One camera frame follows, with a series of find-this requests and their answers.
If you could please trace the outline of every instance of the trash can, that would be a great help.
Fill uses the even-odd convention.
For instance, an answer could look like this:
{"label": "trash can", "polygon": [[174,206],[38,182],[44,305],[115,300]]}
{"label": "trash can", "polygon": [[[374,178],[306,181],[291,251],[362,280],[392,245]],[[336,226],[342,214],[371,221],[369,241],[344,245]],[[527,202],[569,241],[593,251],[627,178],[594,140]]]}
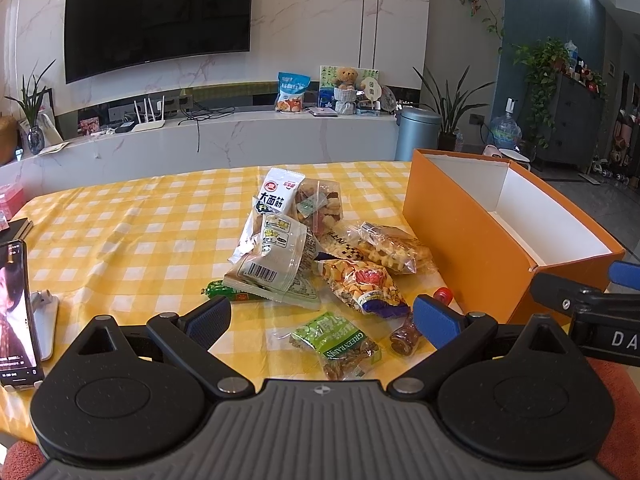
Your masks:
{"label": "trash can", "polygon": [[428,110],[406,106],[399,116],[396,160],[411,161],[414,150],[437,150],[442,118]]}

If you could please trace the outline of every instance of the checkered tablecloth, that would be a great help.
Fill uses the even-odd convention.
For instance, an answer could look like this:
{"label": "checkered tablecloth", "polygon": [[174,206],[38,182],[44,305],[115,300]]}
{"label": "checkered tablecloth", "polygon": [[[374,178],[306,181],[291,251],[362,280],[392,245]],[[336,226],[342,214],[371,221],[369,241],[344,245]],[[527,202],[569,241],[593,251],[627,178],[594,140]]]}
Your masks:
{"label": "checkered tablecloth", "polygon": [[[340,183],[347,219],[403,226],[402,203],[410,165],[355,162],[286,166],[311,178]],[[120,325],[144,324],[159,312],[184,314],[207,298],[200,291],[230,268],[228,257],[269,168],[209,170],[85,187],[35,198],[17,218],[34,222],[27,236],[30,288],[48,288],[60,298],[56,363],[88,321],[111,314]],[[401,276],[396,283],[411,304],[417,294],[443,286],[439,275]],[[322,380],[315,353],[293,348],[290,330],[331,310],[351,319],[380,344],[383,359],[366,376],[383,385],[424,358],[392,353],[390,332],[401,320],[363,316],[340,303],[326,286],[322,309],[310,311],[273,302],[233,304],[231,327],[211,352],[251,379]],[[34,440],[29,420],[33,392],[0,390],[0,430]]]}

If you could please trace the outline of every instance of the television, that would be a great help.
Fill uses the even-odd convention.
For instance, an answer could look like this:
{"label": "television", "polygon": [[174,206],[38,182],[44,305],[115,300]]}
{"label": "television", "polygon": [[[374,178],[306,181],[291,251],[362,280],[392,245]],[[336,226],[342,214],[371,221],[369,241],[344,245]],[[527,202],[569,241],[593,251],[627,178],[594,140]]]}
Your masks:
{"label": "television", "polygon": [[246,52],[251,0],[66,0],[65,76],[177,57]]}

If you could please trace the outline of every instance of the crosshair logo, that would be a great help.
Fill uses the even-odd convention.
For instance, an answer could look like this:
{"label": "crosshair logo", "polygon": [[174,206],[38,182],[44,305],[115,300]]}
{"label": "crosshair logo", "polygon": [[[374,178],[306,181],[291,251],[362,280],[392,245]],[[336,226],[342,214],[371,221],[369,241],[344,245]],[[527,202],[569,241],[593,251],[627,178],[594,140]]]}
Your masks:
{"label": "crosshair logo", "polygon": [[325,386],[324,384],[322,384],[321,386],[316,386],[314,388],[314,392],[316,394],[318,394],[319,396],[323,397],[326,394],[331,393],[331,388],[329,388],[328,386]]}

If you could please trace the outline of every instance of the white marble tv cabinet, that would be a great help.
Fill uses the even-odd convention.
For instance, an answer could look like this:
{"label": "white marble tv cabinet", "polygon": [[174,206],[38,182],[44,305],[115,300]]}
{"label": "white marble tv cabinet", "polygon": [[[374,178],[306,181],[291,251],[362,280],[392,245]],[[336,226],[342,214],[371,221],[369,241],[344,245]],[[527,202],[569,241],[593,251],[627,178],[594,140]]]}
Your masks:
{"label": "white marble tv cabinet", "polygon": [[30,200],[75,187],[215,168],[394,160],[398,140],[392,116],[240,112],[200,122],[199,140],[195,122],[178,122],[75,139],[59,153],[1,166],[0,185],[20,182]]}

